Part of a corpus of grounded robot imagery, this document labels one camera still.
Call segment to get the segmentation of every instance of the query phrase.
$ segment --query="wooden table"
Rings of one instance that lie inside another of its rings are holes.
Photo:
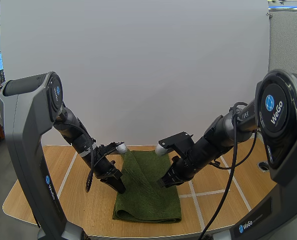
[[[239,162],[248,153],[253,139],[238,145]],[[130,150],[151,151],[154,146],[129,146]],[[172,224],[134,223],[113,220],[116,192],[94,179],[89,193],[85,181],[89,168],[71,146],[44,146],[46,162],[59,201],[67,219],[81,226],[88,235],[106,237],[160,237],[201,232],[214,214],[223,195],[228,170],[206,166],[192,181],[177,186],[182,221]],[[221,166],[232,163],[232,151],[219,158]],[[116,167],[122,169],[122,158],[111,155]],[[257,163],[266,161],[263,143],[258,140],[247,161],[235,170],[234,180],[222,209],[210,226],[219,232],[244,217],[275,186],[269,172],[259,170]],[[32,211],[18,181],[8,194],[3,211],[16,219],[35,224]]]

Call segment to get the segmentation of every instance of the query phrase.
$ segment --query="white backdrop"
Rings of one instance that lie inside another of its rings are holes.
[[[201,137],[268,70],[267,0],[3,0],[7,80],[55,71],[98,143]],[[65,145],[52,129],[43,144]]]

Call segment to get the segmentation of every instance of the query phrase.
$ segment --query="green towel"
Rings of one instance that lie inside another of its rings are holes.
[[[157,180],[171,166],[169,156],[154,151],[127,151],[121,177],[126,191],[116,196],[113,219],[143,223],[177,223],[182,219],[175,186],[161,188]]]

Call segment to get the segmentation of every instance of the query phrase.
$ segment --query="black floor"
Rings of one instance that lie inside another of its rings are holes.
[[[38,228],[7,216],[2,205],[17,180],[5,140],[0,141],[0,240],[36,240]]]

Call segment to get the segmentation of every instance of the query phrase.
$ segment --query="black cable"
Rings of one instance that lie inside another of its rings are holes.
[[[233,106],[233,114],[232,114],[232,123],[233,123],[233,130],[234,130],[233,159],[232,159],[231,171],[229,173],[226,188],[225,188],[224,194],[223,194],[223,196],[222,196],[222,198],[221,198],[221,200],[220,200],[220,202],[219,202],[219,204],[217,206],[217,209],[216,209],[214,215],[209,220],[208,224],[205,226],[205,228],[202,231],[202,233],[200,234],[198,240],[201,240],[203,238],[204,234],[206,233],[206,231],[208,230],[210,225],[213,223],[213,221],[215,220],[215,218],[219,214],[219,212],[221,210],[221,207],[223,206],[223,203],[225,201],[225,198],[228,195],[228,192],[229,192],[232,180],[233,180],[233,175],[234,175],[234,170],[235,170],[235,165],[236,165],[236,162],[237,162],[237,155],[238,155],[238,131],[237,131],[237,117],[236,117],[236,110],[237,110],[238,105],[245,105],[245,102],[237,102]]]
[[[94,164],[94,166],[96,166],[103,158],[105,158],[107,155],[110,155],[111,153],[115,152],[117,150],[116,147],[112,147],[108,152],[106,152],[103,156],[101,156],[99,158],[99,160],[97,160],[97,162]]]
[[[241,160],[239,163],[237,163],[237,164],[235,165],[235,167],[237,167],[237,166],[241,165],[242,163],[244,163],[244,161],[245,161],[246,159],[248,159],[248,157],[251,155],[251,153],[252,153],[252,151],[253,151],[253,149],[254,149],[256,140],[257,140],[257,134],[258,134],[258,132],[256,131],[256,132],[254,133],[254,140],[253,140],[252,146],[250,147],[250,150],[249,150],[248,154],[243,158],[243,160]],[[221,170],[230,170],[230,169],[232,168],[232,167],[230,167],[230,166],[229,166],[229,167],[218,166],[218,165],[216,165],[214,162],[210,162],[209,164],[212,165],[212,166],[214,166],[214,167],[216,167],[217,169],[221,169]]]
[[[87,141],[88,141],[88,144],[89,144],[89,150],[90,150],[90,171],[89,171],[89,174],[87,176],[87,179],[86,179],[86,186],[85,186],[85,191],[88,193],[91,189],[91,185],[92,185],[92,179],[93,179],[93,173],[94,173],[94,156],[93,156],[93,141],[91,139],[91,136],[83,129],[81,128],[80,126],[77,126],[77,125],[74,125],[72,123],[69,123],[69,122],[59,122],[59,123],[54,123],[55,125],[60,125],[60,124],[64,124],[64,125],[68,125],[68,126],[72,126],[78,130],[80,130],[84,135],[85,137],[87,138]]]

